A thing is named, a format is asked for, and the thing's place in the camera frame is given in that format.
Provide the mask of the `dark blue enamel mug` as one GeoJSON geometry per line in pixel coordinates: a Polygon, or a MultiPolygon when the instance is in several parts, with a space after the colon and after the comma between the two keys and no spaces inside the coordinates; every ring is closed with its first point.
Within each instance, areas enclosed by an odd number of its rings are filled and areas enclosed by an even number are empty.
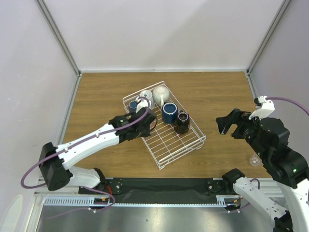
{"type": "Polygon", "coordinates": [[[173,124],[178,114],[178,106],[175,103],[168,102],[162,108],[162,120],[167,124],[173,124]]]}

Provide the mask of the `white speckled mug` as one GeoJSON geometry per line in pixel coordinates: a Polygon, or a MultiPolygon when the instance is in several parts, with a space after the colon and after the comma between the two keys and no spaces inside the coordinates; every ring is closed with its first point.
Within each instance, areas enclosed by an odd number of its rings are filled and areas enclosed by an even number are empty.
{"type": "Polygon", "coordinates": [[[158,86],[153,89],[154,102],[161,108],[168,102],[170,96],[169,90],[164,86],[158,86]]]}

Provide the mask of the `clear plastic cup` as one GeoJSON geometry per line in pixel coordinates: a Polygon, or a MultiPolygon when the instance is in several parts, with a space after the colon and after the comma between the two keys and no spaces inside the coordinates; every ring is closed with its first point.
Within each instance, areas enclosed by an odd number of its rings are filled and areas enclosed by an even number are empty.
{"type": "Polygon", "coordinates": [[[150,90],[143,90],[143,91],[141,91],[140,92],[140,97],[147,98],[151,102],[150,108],[154,109],[155,102],[154,102],[154,99],[153,99],[153,94],[152,94],[152,92],[150,90]]]}

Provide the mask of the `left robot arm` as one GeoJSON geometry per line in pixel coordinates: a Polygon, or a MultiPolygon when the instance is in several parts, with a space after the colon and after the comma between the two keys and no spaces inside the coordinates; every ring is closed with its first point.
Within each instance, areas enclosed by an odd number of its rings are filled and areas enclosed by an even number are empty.
{"type": "Polygon", "coordinates": [[[69,143],[57,146],[46,143],[41,150],[39,169],[48,190],[85,186],[97,194],[102,193],[106,188],[103,173],[98,168],[83,169],[75,164],[107,147],[149,137],[156,124],[153,110],[143,107],[136,113],[115,116],[98,130],[69,143]]]}

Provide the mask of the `red mug white interior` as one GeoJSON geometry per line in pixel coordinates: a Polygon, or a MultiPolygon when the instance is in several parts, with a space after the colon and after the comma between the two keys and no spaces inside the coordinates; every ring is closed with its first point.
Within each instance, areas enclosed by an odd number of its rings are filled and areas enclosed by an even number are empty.
{"type": "Polygon", "coordinates": [[[154,130],[157,125],[157,119],[154,119],[150,124],[150,131],[154,130]]]}

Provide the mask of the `small dark blue cup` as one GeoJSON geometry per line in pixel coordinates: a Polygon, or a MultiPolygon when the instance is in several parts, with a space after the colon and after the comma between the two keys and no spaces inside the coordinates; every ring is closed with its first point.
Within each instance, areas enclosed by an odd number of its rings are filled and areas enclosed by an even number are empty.
{"type": "Polygon", "coordinates": [[[129,112],[136,113],[137,112],[138,102],[136,100],[131,101],[128,105],[129,112]]]}

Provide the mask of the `black mug white interior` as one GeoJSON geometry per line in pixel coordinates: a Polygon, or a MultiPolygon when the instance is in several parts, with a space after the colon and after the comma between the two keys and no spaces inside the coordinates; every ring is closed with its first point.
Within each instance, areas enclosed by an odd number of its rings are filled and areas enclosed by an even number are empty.
{"type": "Polygon", "coordinates": [[[189,131],[190,116],[185,111],[180,111],[174,123],[174,130],[177,134],[185,134],[189,131]]]}

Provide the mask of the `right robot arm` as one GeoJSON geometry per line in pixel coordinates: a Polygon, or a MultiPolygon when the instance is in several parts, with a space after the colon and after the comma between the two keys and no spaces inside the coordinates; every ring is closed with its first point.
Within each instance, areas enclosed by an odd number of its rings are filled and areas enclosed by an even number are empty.
{"type": "Polygon", "coordinates": [[[238,169],[223,175],[223,191],[240,194],[261,214],[267,216],[275,232],[307,232],[309,230],[309,166],[306,159],[288,146],[290,132],[280,119],[260,119],[251,113],[233,109],[227,116],[216,118],[220,134],[231,125],[231,134],[244,139],[261,159],[263,167],[281,189],[287,208],[278,207],[255,187],[238,169]]]}

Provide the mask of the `clear wine glass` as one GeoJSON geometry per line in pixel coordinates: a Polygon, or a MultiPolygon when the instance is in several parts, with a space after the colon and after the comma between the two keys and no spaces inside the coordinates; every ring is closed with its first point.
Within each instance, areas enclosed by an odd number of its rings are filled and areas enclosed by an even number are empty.
{"type": "Polygon", "coordinates": [[[249,159],[249,164],[250,164],[251,166],[254,166],[254,167],[263,165],[263,164],[262,164],[262,160],[260,159],[260,157],[259,157],[256,153],[254,153],[254,154],[250,157],[250,159],[249,159]]]}

